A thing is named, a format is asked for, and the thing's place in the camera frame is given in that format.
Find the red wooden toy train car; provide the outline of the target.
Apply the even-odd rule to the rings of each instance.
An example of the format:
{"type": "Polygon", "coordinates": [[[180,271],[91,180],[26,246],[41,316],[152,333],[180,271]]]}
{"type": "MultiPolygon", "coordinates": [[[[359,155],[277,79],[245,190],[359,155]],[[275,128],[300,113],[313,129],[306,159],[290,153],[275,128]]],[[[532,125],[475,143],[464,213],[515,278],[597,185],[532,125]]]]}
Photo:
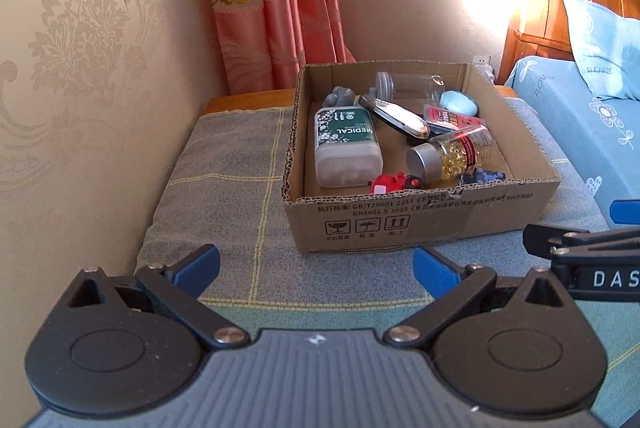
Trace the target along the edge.
{"type": "Polygon", "coordinates": [[[412,174],[381,174],[370,183],[369,193],[374,195],[390,194],[405,190],[423,190],[424,181],[412,174]]]}

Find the black toy train engine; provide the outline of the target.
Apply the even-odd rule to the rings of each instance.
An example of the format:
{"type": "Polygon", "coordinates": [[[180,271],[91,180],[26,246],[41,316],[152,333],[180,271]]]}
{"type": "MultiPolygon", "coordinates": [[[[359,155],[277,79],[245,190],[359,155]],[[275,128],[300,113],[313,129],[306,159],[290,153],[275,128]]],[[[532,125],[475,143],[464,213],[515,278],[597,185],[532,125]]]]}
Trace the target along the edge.
{"type": "Polygon", "coordinates": [[[469,184],[485,184],[491,182],[502,182],[506,180],[506,174],[501,171],[487,170],[483,168],[474,168],[459,179],[460,185],[469,184]]]}

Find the capsule bottle with silver cap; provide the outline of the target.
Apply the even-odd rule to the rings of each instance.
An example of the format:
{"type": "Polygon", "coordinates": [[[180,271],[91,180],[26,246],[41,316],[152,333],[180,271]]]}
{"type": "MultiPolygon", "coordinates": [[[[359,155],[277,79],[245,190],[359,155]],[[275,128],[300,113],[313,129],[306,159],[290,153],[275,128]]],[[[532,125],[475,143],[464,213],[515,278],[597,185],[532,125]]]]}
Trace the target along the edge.
{"type": "Polygon", "coordinates": [[[425,183],[450,181],[475,168],[488,167],[498,151],[497,142],[484,125],[450,131],[409,148],[406,165],[409,174],[425,183]]]}

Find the white green medical bottle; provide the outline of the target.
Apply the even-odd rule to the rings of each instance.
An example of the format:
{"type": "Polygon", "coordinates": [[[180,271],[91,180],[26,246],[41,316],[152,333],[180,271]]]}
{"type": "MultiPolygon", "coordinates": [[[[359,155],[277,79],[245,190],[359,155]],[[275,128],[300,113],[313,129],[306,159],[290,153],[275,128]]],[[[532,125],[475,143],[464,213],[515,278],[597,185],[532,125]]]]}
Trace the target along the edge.
{"type": "Polygon", "coordinates": [[[356,105],[316,111],[314,171],[322,188],[363,186],[382,174],[383,155],[367,110],[356,105]]]}

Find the pink card case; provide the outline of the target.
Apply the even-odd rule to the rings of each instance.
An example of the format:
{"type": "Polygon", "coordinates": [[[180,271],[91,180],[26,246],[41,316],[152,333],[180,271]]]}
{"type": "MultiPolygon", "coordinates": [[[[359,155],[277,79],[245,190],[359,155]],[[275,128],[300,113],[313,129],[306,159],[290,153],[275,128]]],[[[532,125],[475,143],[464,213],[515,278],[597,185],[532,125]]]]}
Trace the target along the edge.
{"type": "Polygon", "coordinates": [[[446,108],[424,105],[423,119],[435,134],[447,133],[472,126],[484,126],[484,119],[464,116],[455,112],[450,112],[446,108]]]}

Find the clear plastic jar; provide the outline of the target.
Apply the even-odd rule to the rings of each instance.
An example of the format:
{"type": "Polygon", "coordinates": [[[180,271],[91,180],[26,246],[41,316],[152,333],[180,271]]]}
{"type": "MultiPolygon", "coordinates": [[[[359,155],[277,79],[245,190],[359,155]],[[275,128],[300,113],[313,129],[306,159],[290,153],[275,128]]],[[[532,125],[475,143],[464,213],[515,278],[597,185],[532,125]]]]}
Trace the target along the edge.
{"type": "Polygon", "coordinates": [[[438,75],[389,72],[375,74],[375,93],[381,100],[392,102],[400,99],[421,99],[437,105],[444,92],[444,80],[438,75]]]}

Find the grey rubber animal toy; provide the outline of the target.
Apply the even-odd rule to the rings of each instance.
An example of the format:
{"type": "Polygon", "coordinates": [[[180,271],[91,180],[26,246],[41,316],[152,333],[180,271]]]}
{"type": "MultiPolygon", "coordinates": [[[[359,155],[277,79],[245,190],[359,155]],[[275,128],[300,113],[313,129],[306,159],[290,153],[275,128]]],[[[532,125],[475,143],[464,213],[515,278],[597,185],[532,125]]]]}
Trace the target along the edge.
{"type": "Polygon", "coordinates": [[[350,107],[357,104],[358,96],[351,88],[337,86],[324,98],[322,106],[324,108],[350,107]]]}

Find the blue floral bed sheet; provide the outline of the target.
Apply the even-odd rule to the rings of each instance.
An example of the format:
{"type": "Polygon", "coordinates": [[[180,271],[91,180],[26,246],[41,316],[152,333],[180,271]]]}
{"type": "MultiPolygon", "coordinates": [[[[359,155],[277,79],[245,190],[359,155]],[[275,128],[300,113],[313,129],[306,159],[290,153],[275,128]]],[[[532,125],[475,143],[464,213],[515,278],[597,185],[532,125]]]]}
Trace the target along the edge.
{"type": "Polygon", "coordinates": [[[570,61],[526,56],[506,85],[558,142],[610,226],[613,200],[639,199],[639,103],[594,96],[570,61]]]}

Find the checked blue grey blanket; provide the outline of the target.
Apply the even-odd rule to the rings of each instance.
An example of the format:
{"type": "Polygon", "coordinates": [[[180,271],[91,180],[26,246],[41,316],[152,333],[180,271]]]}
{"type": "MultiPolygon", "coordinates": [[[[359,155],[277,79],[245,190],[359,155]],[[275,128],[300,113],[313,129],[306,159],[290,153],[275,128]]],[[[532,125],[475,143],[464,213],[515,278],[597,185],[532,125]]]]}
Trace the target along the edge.
{"type": "MultiPolygon", "coordinates": [[[[593,232],[608,224],[582,178],[535,111],[506,100],[561,175],[541,222],[593,232]]],[[[412,251],[301,255],[281,188],[292,108],[208,114],[196,124],[146,230],[137,267],[168,266],[214,244],[221,269],[201,302],[252,334],[260,328],[375,328],[380,335],[432,301],[412,273],[412,251]]],[[[438,250],[524,275],[531,257],[520,231],[458,240],[438,250]]],[[[594,412],[612,427],[639,409],[639,305],[578,302],[608,352],[594,412]]]]}

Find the blue floral pillow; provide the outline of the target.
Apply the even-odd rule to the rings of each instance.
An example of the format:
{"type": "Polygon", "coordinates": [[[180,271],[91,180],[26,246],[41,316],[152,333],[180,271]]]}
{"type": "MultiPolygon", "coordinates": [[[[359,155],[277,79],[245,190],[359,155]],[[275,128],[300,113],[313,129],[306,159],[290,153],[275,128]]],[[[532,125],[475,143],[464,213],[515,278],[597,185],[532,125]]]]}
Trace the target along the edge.
{"type": "Polygon", "coordinates": [[[563,0],[570,47],[594,96],[639,99],[639,20],[590,0],[563,0]]]}

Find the white wall charger plug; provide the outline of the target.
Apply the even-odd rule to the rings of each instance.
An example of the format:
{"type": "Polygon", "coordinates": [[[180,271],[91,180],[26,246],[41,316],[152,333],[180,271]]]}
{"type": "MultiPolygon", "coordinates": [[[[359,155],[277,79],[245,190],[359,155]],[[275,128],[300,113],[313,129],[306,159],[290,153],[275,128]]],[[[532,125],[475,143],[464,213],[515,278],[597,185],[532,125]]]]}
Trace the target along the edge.
{"type": "Polygon", "coordinates": [[[491,84],[495,82],[494,69],[491,66],[491,56],[488,54],[476,54],[473,56],[472,64],[474,68],[480,72],[486,80],[491,84]]]}

